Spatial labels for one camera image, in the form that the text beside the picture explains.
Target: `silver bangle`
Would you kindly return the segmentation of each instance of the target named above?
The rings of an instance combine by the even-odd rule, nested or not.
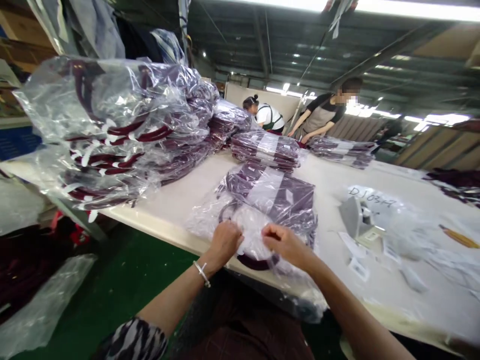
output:
[[[205,280],[205,287],[206,288],[210,288],[210,281],[209,279],[207,279],[207,275],[205,275],[204,273],[204,269],[205,269],[205,266],[207,266],[207,263],[204,263],[202,267],[200,267],[200,265],[198,264],[198,262],[196,262],[195,260],[193,261],[193,265],[195,265],[195,267],[198,269],[198,273],[201,275],[201,277],[203,278],[203,280]]]

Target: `white table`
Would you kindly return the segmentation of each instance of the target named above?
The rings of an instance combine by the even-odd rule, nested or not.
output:
[[[208,242],[187,232],[185,219],[192,207],[199,205],[203,196],[213,191],[236,164],[229,151],[211,156],[179,181],[161,189],[149,189],[134,208],[122,205],[101,212],[179,248],[201,254],[208,248]],[[12,161],[2,163],[1,167],[29,182],[37,182],[37,175],[25,163]],[[358,170],[309,154],[294,176],[316,185],[320,257],[385,327],[448,351],[450,349],[445,345],[447,336],[480,344],[480,301],[467,290],[451,283],[425,262],[409,263],[429,287],[429,291],[423,294],[410,289],[397,269],[388,271],[368,258],[365,262],[371,275],[367,282],[362,282],[348,268],[350,253],[337,234],[345,231],[338,206],[352,185],[380,190],[432,214],[448,211],[459,217],[478,219],[480,212],[477,209],[443,195],[435,186],[420,180],[421,174],[416,171],[376,161],[369,169]],[[446,236],[438,241],[449,250],[476,251],[466,249]],[[281,287],[281,281],[270,271],[250,270],[236,259],[230,261],[229,268]],[[286,291],[296,296],[302,297],[308,290],[304,285],[290,285]]]

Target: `ceiling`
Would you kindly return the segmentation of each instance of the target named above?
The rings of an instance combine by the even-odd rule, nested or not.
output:
[[[341,17],[338,38],[332,39],[328,30],[336,12],[335,5],[317,14],[225,0],[193,0],[188,34],[194,49],[199,54],[205,51],[218,73],[243,74],[258,87],[281,89],[289,82],[291,91],[310,89],[319,94],[358,75],[364,81],[359,102],[371,104],[383,97],[379,110],[480,115],[480,70],[466,68],[467,59],[458,56],[414,54],[445,31],[452,41],[458,23],[349,10]],[[480,29],[476,29],[480,40]],[[454,40],[455,36],[461,40],[466,32],[457,33]]]

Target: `green floor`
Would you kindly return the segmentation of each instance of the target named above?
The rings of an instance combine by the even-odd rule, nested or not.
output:
[[[44,348],[13,360],[88,359],[99,342],[135,315],[190,266],[196,257],[126,225],[118,225],[99,251],[99,259],[64,311]],[[327,314],[304,333],[316,359],[345,359],[340,329]]]

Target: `hand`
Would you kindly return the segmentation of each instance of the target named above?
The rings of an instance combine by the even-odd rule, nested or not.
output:
[[[236,223],[223,221],[216,227],[210,248],[201,260],[212,265],[210,269],[217,272],[235,255],[243,240],[242,230]]]
[[[299,269],[303,270],[316,258],[312,250],[288,227],[270,223],[261,230],[261,236],[267,248]]]
[[[301,138],[301,143],[306,144],[310,140],[311,136],[309,134]]]

